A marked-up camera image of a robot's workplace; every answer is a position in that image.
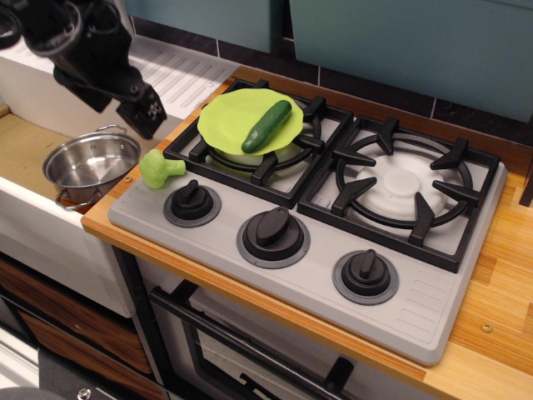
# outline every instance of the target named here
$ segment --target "pot rim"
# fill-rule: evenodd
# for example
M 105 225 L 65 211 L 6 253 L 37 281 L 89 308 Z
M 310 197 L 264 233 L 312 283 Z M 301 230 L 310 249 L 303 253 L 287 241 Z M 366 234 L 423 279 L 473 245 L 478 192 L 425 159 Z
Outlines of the pot rim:
M 95 182 L 95 183 L 90 183 L 90 184 L 87 184 L 87 185 L 65 185 L 65 184 L 61 184 L 61 183 L 55 182 L 53 179 L 51 179 L 50 174 L 48 173 L 48 168 L 49 168 L 50 164 L 52 163 L 53 159 L 60 152 L 66 151 L 69 148 L 71 148 L 71 147 L 73 147 L 75 145 L 78 145 L 79 143 L 83 143 L 83 142 L 86 142 L 88 140 L 96 140 L 96 139 L 99 139 L 99 138 L 121 139 L 121 140 L 123 140 L 125 142 L 128 142 L 130 145 L 133 146 L 133 149 L 134 149 L 135 154 L 136 154 L 136 161 L 132 164 L 132 166 L 129 169 L 125 170 L 121 175 L 117 175 L 115 177 L 111 177 L 108 180 L 103 181 L 103 182 Z M 121 133 L 121 132 L 100 132 L 99 130 L 97 130 L 96 132 L 85 133 L 85 134 L 80 135 L 78 137 L 74 137 L 74 138 L 72 138 L 70 140 L 67 140 L 66 142 L 60 144 L 56 148 L 54 148 L 47 155 L 47 157 L 45 158 L 44 162 L 42 163 L 42 174 L 44 175 L 44 177 L 50 183 L 52 183 L 57 188 L 84 189 L 84 188 L 101 187 L 101 186 L 105 186 L 105 185 L 107 185 L 109 183 L 112 183 L 114 181 L 118 182 L 118 180 L 120 180 L 124 175 L 129 173 L 139 163 L 140 156 L 141 156 L 141 145 L 139 144 L 139 142 L 134 137 L 131 137 L 129 135 L 126 135 L 126 133 Z

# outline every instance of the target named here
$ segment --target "metal pot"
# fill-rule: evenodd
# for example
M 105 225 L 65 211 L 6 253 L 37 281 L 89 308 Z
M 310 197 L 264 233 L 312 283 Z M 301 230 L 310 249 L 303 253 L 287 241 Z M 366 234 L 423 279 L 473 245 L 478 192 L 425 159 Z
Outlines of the metal pot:
M 123 133 L 102 132 L 114 127 Z M 56 188 L 56 204 L 71 211 L 93 205 L 135 167 L 141 147 L 126 131 L 117 125 L 101 127 L 63 143 L 48 155 L 42 173 Z M 75 205 L 65 206 L 61 199 Z

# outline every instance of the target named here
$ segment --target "black burner grate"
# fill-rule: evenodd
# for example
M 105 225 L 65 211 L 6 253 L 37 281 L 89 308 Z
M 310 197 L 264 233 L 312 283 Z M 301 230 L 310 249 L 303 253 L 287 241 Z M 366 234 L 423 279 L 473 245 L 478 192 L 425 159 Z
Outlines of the black burner grate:
M 372 134 L 359 137 L 363 131 Z M 346 182 L 346 166 L 372 168 L 376 165 L 376 161 L 361 153 L 363 148 L 377 145 L 384 155 L 394 157 L 395 146 L 398 143 L 408 143 L 414 149 L 420 149 L 421 152 L 429 150 L 439 154 L 431 163 L 433 170 L 456 170 L 457 175 L 461 177 L 462 185 L 440 181 L 433 182 L 434 188 L 456 201 L 454 207 L 442 215 L 436 216 L 424 197 L 420 193 L 416 193 L 416 219 L 404 221 L 380 215 L 358 201 L 363 193 L 376 184 L 376 178 L 356 178 L 351 182 Z M 379 122 L 368 117 L 359 117 L 353 131 L 340 139 L 339 144 L 328 155 L 327 160 L 298 203 L 298 212 L 456 273 L 499 161 L 500 159 L 495 155 L 468 147 L 468 142 L 462 138 L 457 139 L 455 143 L 448 142 L 401 128 L 399 121 L 395 118 L 390 118 L 386 122 Z M 467 164 L 477 164 L 486 169 L 483 183 L 478 190 L 473 188 L 471 171 Z M 314 199 L 324 182 L 332 174 L 335 174 L 339 193 L 331 208 L 328 208 L 319 205 L 319 202 Z M 353 217 L 349 214 L 354 210 L 357 216 L 363 218 Z M 446 254 L 425 245 L 424 240 L 431 229 L 450 223 L 458 216 L 466 217 L 467 223 L 464 230 L 458 233 L 462 236 L 455 253 Z M 406 237 L 401 236 L 395 234 L 394 230 L 387 230 L 387 227 L 410 230 L 410 234 Z
M 226 90 L 226 93 L 241 88 L 269 88 L 269 83 L 263 80 L 252 83 L 237 79 Z M 352 112 L 327 105 L 323 97 L 309 100 L 290 94 L 289 96 L 301 104 L 304 123 L 312 126 L 312 134 L 302 133 L 292 141 L 300 148 L 299 153 L 294 157 L 280 161 L 275 152 L 269 152 L 256 166 L 236 162 L 203 140 L 198 132 L 198 119 L 187 127 L 164 150 L 163 154 L 166 158 L 184 160 L 188 171 L 277 205 L 292 208 L 303 193 L 306 184 L 312 179 L 312 172 L 325 159 L 328 149 L 333 147 L 332 144 L 341 136 L 341 133 L 352 130 L 354 118 Z M 321 138 L 321 121 L 325 118 L 339 122 L 335 132 L 326 141 Z M 298 163 L 308 163 L 308 166 L 303 172 L 299 172 L 301 176 L 288 192 L 270 186 L 269 179 L 274 172 L 293 167 Z

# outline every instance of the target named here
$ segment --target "toy broccoli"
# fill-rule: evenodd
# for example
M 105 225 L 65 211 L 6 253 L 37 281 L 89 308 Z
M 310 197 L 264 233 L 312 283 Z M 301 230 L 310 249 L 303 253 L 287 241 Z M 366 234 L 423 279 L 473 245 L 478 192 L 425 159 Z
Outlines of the toy broccoli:
M 183 175 L 185 162 L 182 160 L 167 160 L 155 148 L 147 152 L 139 162 L 142 178 L 149 188 L 158 189 L 163 186 L 168 177 Z

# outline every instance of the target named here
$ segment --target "pot handle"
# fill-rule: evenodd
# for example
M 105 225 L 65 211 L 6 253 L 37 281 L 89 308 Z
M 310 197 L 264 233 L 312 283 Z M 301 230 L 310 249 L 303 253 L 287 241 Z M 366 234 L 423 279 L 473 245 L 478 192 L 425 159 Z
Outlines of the pot handle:
M 111 125 L 107 125 L 106 127 L 100 127 L 96 130 L 96 132 L 101 132 L 101 131 L 105 131 L 106 129 L 110 129 L 110 128 L 118 128 L 118 129 L 121 129 L 122 130 L 122 133 L 127 133 L 127 129 L 124 128 L 124 127 L 121 127 L 120 125 L 115 125 L 114 123 L 112 123 Z
M 94 191 L 94 193 L 92 194 L 91 198 L 89 198 L 88 201 L 86 202 L 81 202 L 79 204 L 76 204 L 74 206 L 66 206 L 64 205 L 62 202 L 60 202 L 63 194 L 65 194 L 67 192 L 67 189 L 63 189 L 56 197 L 56 204 L 58 206 L 60 206 L 61 208 L 67 210 L 67 211 L 77 211 L 78 209 L 82 208 L 82 207 L 86 207 L 86 206 L 92 206 L 94 203 L 96 203 L 95 199 L 96 198 L 101 198 L 102 197 L 102 192 L 100 192 L 100 189 L 96 188 L 96 190 Z

